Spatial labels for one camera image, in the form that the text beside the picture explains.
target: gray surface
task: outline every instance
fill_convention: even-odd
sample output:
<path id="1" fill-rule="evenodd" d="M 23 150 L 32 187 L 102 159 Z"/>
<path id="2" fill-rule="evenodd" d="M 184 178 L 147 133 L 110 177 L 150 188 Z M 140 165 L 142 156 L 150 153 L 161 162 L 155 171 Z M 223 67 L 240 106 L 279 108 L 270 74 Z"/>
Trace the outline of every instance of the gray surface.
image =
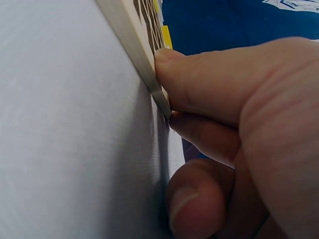
<path id="1" fill-rule="evenodd" d="M 169 238 L 183 162 L 93 0 L 0 0 L 0 238 Z"/>

